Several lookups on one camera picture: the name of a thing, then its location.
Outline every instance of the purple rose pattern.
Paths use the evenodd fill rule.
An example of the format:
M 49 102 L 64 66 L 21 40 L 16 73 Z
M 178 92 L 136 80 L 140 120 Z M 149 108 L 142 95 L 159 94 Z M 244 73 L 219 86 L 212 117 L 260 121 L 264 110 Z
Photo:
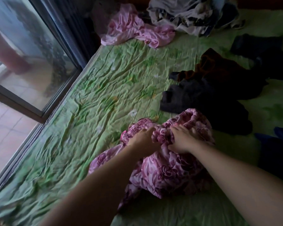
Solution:
M 89 174 L 117 155 L 141 129 L 155 127 L 152 140 L 161 144 L 161 150 L 136 164 L 119 208 L 136 198 L 141 189 L 162 198 L 171 193 L 187 195 L 209 188 L 211 178 L 193 155 L 179 155 L 168 150 L 168 145 L 174 142 L 170 126 L 175 123 L 182 124 L 189 130 L 195 128 L 201 140 L 215 144 L 212 127 L 207 118 L 196 109 L 187 109 L 162 125 L 157 125 L 148 118 L 140 119 L 121 134 L 119 145 L 103 152 L 91 162 Z

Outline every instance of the hand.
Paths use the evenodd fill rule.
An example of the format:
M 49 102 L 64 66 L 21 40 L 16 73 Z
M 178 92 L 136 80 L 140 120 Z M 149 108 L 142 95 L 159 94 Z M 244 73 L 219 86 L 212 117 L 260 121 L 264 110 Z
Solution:
M 191 153 L 192 147 L 199 143 L 196 130 L 192 128 L 192 130 L 189 131 L 181 124 L 174 124 L 170 128 L 174 135 L 175 142 L 169 145 L 168 149 L 178 154 Z
M 152 142 L 152 133 L 155 131 L 154 127 L 142 129 L 136 133 L 128 142 L 128 146 L 132 146 L 133 150 L 140 154 L 140 158 L 152 155 L 160 149 L 160 143 Z

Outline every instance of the forearm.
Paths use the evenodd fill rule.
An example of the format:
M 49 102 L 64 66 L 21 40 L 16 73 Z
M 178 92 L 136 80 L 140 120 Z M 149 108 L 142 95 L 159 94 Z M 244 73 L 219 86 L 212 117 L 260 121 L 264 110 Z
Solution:
M 283 225 L 283 181 L 199 143 L 190 149 L 252 226 Z
M 42 222 L 43 226 L 110 225 L 139 160 L 132 146 L 81 181 Z

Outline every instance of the bed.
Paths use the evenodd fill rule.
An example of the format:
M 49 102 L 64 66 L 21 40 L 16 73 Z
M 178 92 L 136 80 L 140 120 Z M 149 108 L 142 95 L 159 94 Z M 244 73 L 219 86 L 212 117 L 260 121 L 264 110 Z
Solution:
M 64 99 L 48 125 L 0 189 L 0 220 L 6 225 L 37 225 L 86 175 L 90 162 L 119 142 L 121 132 L 140 118 L 163 123 L 173 114 L 159 111 L 172 71 L 191 70 L 213 48 L 245 68 L 252 62 L 229 52 L 236 35 L 283 35 L 283 11 L 242 10 L 241 30 L 217 31 L 207 38 L 177 33 L 166 47 L 152 49 L 136 39 L 101 46 L 85 75 Z M 259 97 L 241 101 L 253 133 L 273 135 L 283 127 L 283 81 L 268 80 Z M 216 146 L 256 164 L 260 142 L 253 134 L 214 132 Z M 121 210 L 112 225 L 247 225 L 220 188 L 193 196 L 158 199 L 144 191 Z

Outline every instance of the pink cloth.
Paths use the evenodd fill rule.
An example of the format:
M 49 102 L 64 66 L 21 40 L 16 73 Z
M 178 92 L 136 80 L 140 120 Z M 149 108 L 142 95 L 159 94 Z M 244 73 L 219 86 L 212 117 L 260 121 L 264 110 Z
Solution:
M 170 43 L 175 36 L 170 25 L 151 26 L 145 24 L 137 15 L 132 4 L 121 4 L 120 11 L 112 18 L 108 33 L 101 39 L 102 45 L 119 45 L 130 38 L 143 40 L 151 48 Z
M 207 118 L 196 109 L 187 109 L 162 125 L 157 125 L 148 118 L 140 119 L 129 127 L 128 131 L 122 133 L 121 144 L 103 152 L 91 162 L 89 173 L 117 155 L 128 144 L 129 139 L 141 129 L 152 126 L 156 128 L 152 140 L 161 143 L 161 150 L 136 164 L 119 207 L 136 198 L 141 189 L 162 198 L 170 193 L 194 194 L 207 187 L 210 176 L 193 155 L 179 155 L 168 150 L 168 145 L 174 141 L 170 130 L 174 123 L 183 124 L 189 130 L 194 127 L 203 141 L 215 144 Z

